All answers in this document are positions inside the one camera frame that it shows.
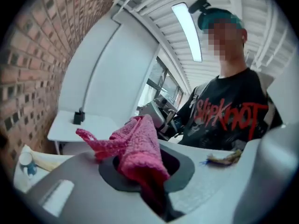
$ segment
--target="pink cloth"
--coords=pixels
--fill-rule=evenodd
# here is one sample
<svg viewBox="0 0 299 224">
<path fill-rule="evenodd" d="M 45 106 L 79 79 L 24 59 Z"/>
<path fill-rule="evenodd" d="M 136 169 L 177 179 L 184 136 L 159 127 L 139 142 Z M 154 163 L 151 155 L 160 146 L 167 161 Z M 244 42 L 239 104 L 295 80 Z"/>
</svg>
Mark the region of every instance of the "pink cloth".
<svg viewBox="0 0 299 224">
<path fill-rule="evenodd" d="M 119 172 L 140 183 L 147 192 L 159 190 L 161 193 L 163 183 L 170 175 L 162 163 L 151 116 L 132 117 L 125 126 L 114 131 L 109 140 L 97 140 L 83 129 L 77 129 L 76 134 L 95 151 L 98 160 L 118 155 Z"/>
</svg>

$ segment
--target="slipknot logo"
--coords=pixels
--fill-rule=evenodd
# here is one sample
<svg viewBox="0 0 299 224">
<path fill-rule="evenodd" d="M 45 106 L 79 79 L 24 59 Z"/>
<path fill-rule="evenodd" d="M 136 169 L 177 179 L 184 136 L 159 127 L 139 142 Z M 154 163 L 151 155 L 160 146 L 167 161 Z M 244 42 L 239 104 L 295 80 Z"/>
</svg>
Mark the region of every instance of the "slipknot logo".
<svg viewBox="0 0 299 224">
<path fill-rule="evenodd" d="M 233 115 L 232 130 L 235 129 L 236 125 L 239 124 L 241 129 L 249 126 L 251 123 L 251 128 L 249 130 L 249 140 L 252 140 L 254 129 L 257 123 L 257 113 L 259 109 L 268 109 L 267 105 L 261 105 L 253 102 L 242 103 L 242 108 L 239 111 L 237 108 L 230 108 L 231 103 L 224 106 L 225 99 L 221 99 L 220 105 L 211 105 L 209 98 L 205 100 L 199 100 L 196 104 L 197 112 L 194 115 L 194 120 L 201 119 L 205 126 L 212 121 L 212 126 L 215 125 L 216 121 L 220 121 L 223 129 L 227 131 L 227 126 L 229 118 Z M 243 120 L 244 115 L 247 114 L 247 119 Z"/>
</svg>

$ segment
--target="brick wall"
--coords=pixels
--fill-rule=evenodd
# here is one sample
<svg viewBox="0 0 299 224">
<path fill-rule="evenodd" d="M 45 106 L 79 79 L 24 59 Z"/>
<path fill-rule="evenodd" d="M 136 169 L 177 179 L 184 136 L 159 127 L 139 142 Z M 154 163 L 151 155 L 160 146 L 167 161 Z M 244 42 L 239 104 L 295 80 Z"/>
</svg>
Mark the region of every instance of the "brick wall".
<svg viewBox="0 0 299 224">
<path fill-rule="evenodd" d="M 28 0 L 0 51 L 1 160 L 11 177 L 24 146 L 54 153 L 47 134 L 68 64 L 113 0 Z"/>
</svg>

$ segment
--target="man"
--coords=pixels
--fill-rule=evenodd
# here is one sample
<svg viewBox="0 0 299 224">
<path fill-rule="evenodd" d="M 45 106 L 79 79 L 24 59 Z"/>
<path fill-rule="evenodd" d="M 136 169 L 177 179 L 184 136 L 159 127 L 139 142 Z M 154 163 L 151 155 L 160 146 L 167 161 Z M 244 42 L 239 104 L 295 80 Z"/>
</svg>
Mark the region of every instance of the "man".
<svg viewBox="0 0 299 224">
<path fill-rule="evenodd" d="M 227 10 L 207 9 L 208 6 L 206 0 L 198 0 L 189 12 L 201 11 L 198 26 L 207 37 L 209 49 L 219 58 L 220 75 L 195 88 L 178 111 L 185 126 L 179 144 L 244 149 L 249 140 L 261 138 L 268 129 L 270 122 L 265 121 L 270 111 L 268 99 L 260 74 L 245 63 L 243 47 L 247 31 L 241 21 Z"/>
</svg>

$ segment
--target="fluorescent light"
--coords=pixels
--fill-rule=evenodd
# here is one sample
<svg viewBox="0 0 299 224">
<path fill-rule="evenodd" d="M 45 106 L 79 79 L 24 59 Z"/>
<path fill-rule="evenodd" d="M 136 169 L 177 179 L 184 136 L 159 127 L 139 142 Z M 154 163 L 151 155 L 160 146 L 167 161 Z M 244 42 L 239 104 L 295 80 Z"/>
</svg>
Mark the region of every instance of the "fluorescent light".
<svg viewBox="0 0 299 224">
<path fill-rule="evenodd" d="M 202 62 L 197 32 L 192 17 L 188 12 L 187 5 L 185 3 L 179 3 L 177 5 L 172 6 L 171 8 L 186 35 L 192 53 L 193 61 Z"/>
</svg>

